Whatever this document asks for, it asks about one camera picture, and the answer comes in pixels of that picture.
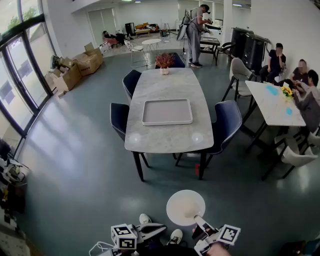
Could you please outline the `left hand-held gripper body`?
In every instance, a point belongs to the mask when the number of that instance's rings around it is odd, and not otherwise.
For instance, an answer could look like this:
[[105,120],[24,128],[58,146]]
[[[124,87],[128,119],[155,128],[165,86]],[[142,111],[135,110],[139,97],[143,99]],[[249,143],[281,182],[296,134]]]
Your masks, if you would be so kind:
[[111,226],[111,238],[118,249],[135,250],[143,240],[142,228],[145,224],[120,224]]

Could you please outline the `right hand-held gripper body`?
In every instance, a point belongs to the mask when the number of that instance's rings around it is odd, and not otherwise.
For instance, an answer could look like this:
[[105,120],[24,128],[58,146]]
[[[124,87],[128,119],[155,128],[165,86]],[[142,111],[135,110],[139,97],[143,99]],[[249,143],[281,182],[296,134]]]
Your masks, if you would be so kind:
[[234,246],[241,229],[225,224],[216,233],[210,234],[213,230],[210,227],[203,227],[204,238],[200,238],[194,246],[199,256],[205,256],[213,244],[221,243],[227,246]]

